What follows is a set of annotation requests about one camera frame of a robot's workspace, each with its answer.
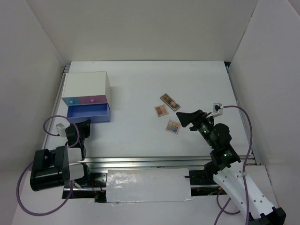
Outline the colorful eyeshadow palette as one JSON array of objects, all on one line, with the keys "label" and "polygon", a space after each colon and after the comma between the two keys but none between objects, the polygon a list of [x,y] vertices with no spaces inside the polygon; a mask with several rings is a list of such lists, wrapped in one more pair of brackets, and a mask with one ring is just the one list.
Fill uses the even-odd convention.
[{"label": "colorful eyeshadow palette", "polygon": [[178,134],[181,124],[177,121],[169,120],[165,130],[173,134]]}]

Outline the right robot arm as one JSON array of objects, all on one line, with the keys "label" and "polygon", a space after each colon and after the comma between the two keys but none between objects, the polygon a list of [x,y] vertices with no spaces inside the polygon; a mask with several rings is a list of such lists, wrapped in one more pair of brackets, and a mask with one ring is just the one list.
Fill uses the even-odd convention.
[{"label": "right robot arm", "polygon": [[241,160],[230,144],[229,127],[212,123],[212,117],[221,115],[225,107],[214,104],[211,113],[197,110],[192,113],[177,112],[182,127],[192,126],[190,131],[198,131],[211,148],[211,161],[204,166],[204,179],[218,184],[229,196],[245,219],[247,225],[282,225],[286,213],[275,207],[260,191],[246,172],[246,160]]}]

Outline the dark blue drawer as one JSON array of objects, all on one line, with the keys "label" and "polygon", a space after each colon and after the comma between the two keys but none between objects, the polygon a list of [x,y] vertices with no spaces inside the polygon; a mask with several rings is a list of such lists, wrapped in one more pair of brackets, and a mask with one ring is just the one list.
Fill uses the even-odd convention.
[{"label": "dark blue drawer", "polygon": [[91,123],[110,122],[110,107],[108,104],[69,106],[67,117],[79,123],[91,120]]}]

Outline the light blue drawer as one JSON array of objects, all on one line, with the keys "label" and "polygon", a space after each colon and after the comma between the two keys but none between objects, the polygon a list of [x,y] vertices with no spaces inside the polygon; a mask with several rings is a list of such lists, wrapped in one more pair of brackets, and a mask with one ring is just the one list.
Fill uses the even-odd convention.
[{"label": "light blue drawer", "polygon": [[77,97],[63,97],[62,100],[65,102],[65,104],[67,106],[80,105],[81,104]]}]

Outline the pink drawer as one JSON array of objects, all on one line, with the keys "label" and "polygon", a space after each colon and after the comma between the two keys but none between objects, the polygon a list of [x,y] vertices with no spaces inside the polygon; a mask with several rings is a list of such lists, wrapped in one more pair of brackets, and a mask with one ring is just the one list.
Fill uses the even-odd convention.
[{"label": "pink drawer", "polygon": [[77,98],[81,105],[108,104],[106,95],[84,96]]}]

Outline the white drawer cabinet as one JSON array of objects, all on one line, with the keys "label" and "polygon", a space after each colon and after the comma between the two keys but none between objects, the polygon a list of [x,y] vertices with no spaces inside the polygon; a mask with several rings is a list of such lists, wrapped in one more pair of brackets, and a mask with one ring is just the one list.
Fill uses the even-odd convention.
[{"label": "white drawer cabinet", "polygon": [[106,71],[67,73],[61,98],[106,95],[111,103],[111,86]]}]

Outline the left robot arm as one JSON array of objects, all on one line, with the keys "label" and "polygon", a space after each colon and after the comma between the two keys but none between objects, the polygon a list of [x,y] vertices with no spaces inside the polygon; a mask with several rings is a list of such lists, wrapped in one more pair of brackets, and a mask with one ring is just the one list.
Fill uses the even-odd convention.
[{"label": "left robot arm", "polygon": [[75,181],[81,187],[88,186],[92,175],[83,160],[86,157],[85,139],[90,136],[91,120],[56,125],[58,135],[67,138],[63,146],[37,150],[33,160],[30,186],[33,191],[66,186]]}]

